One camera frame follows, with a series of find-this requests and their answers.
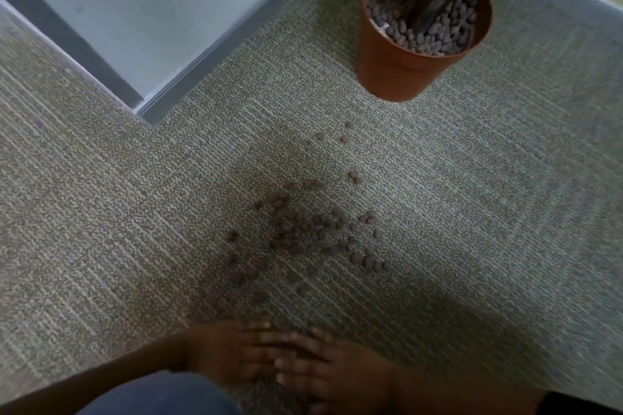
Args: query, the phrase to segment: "terracotta-colored pot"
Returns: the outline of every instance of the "terracotta-colored pot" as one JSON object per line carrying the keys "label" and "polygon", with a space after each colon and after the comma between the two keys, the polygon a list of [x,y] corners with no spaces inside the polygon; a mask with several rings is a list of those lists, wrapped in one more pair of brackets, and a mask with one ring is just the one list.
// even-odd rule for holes
{"label": "terracotta-colored pot", "polygon": [[427,56],[401,48],[380,34],[366,14],[368,2],[362,0],[361,6],[357,78],[370,93],[391,102],[405,102],[420,94],[448,66],[478,46],[491,26],[491,1],[478,0],[474,34],[467,49],[452,56]]}

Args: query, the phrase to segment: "carpet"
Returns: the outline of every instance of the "carpet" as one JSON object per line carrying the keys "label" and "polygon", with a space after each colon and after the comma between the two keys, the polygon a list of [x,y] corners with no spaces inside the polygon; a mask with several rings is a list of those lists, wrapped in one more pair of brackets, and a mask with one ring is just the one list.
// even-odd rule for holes
{"label": "carpet", "polygon": [[[483,45],[391,104],[354,76],[358,0],[292,0],[156,127],[5,13],[0,401],[194,321],[265,314],[623,408],[623,48],[548,0],[492,1]],[[253,201],[306,178],[325,187],[292,207],[377,210],[385,239],[361,227],[357,246],[391,272],[261,250]],[[234,397],[301,410],[271,382]]]}

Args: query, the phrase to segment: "potted plant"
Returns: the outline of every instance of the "potted plant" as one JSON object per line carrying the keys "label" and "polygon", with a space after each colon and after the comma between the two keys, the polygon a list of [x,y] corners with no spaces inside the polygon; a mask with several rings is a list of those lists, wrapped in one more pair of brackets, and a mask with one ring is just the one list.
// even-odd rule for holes
{"label": "potted plant", "polygon": [[356,71],[387,101],[420,94],[487,35],[490,0],[362,0]]}

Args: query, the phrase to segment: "pot rim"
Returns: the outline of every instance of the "pot rim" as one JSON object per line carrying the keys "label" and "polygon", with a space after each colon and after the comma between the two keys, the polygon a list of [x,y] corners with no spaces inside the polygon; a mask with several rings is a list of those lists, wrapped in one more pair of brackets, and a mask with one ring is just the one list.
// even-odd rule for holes
{"label": "pot rim", "polygon": [[[488,2],[488,6],[492,7],[491,5],[491,0],[487,0]],[[478,43],[474,44],[473,46],[469,47],[468,49],[465,49],[464,51],[461,51],[460,53],[457,54],[451,54],[450,56],[431,56],[429,54],[421,54],[421,53],[414,53],[413,51],[410,51],[409,49],[404,49],[401,46],[398,46],[396,43],[389,41],[389,38],[387,36],[384,36],[383,34],[381,34],[381,32],[378,30],[378,26],[374,24],[374,22],[372,22],[372,19],[368,16],[368,12],[366,11],[366,5],[365,5],[365,0],[361,0],[361,9],[363,10],[364,16],[366,18],[366,22],[369,23],[372,26],[372,29],[374,30],[374,32],[380,36],[384,42],[389,43],[391,46],[393,46],[394,48],[398,48],[401,49],[401,51],[408,53],[408,54],[412,54],[414,56],[420,56],[420,57],[430,57],[432,59],[436,59],[438,57],[443,57],[444,59],[453,59],[455,57],[459,57],[459,56],[465,56],[469,53],[471,53],[471,50],[474,48],[477,48],[480,43],[482,43],[482,41],[484,41],[484,39],[486,38],[489,30],[491,29],[491,25],[493,24],[493,20],[494,20],[494,11],[493,11],[493,7],[491,9],[491,17],[489,18],[489,24],[487,27],[487,31],[485,32],[485,36],[482,37],[482,40],[480,40]]]}

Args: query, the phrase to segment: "blue clothing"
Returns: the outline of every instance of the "blue clothing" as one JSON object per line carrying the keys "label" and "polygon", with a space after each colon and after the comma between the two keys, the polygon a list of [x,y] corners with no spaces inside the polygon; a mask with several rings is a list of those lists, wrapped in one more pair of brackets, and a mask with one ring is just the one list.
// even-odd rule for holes
{"label": "blue clothing", "polygon": [[204,376],[160,371],[98,397],[77,415],[240,415]]}

